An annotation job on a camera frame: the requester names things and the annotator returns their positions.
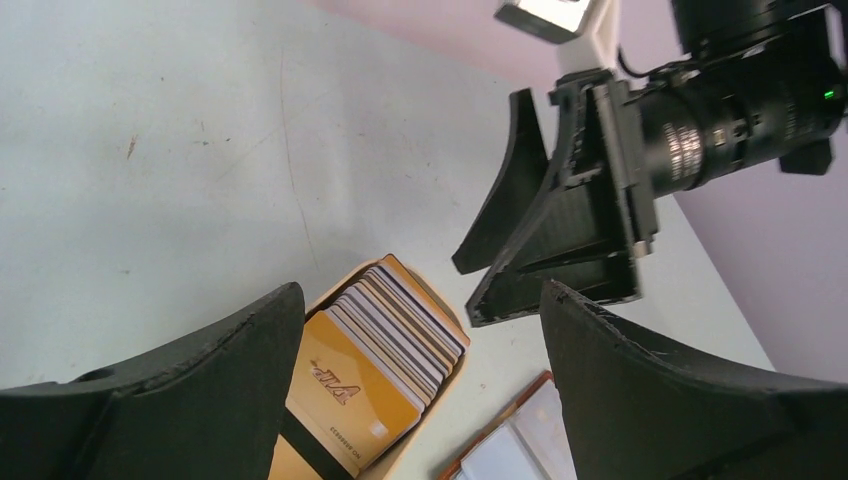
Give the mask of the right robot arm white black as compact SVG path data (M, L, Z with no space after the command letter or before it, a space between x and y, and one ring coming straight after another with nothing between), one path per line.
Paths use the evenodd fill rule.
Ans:
M456 269L483 272L475 327L534 315L555 280L602 304L641 296L656 201L760 163L825 174L847 113L823 1L675 1L683 56L636 73L617 1L504 1L496 18L554 44L547 148L530 90L511 93L504 161ZM633 88L640 78L643 86Z

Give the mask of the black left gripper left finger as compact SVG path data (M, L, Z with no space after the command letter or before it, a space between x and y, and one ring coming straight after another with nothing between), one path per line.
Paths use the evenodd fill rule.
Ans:
M287 283L147 353L1 393L5 479L264 479L305 323Z

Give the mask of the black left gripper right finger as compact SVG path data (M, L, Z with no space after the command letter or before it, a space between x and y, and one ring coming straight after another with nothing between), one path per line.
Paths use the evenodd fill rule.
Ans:
M539 313L581 479L843 479L847 387L698 350L549 281Z

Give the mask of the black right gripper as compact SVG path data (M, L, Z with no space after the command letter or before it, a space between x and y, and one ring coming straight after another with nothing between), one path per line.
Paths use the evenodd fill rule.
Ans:
M636 258L653 252L659 225L638 96L591 69L558 79L549 98L576 120L562 185L537 193L548 156L535 102L512 92L504 160L452 256L461 274L491 266L466 303L475 328L537 314L549 280L601 305L642 293Z

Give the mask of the brown leather card holder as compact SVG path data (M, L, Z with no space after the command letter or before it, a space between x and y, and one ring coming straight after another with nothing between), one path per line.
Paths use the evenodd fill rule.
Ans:
M552 372L542 372L438 477L575 479Z

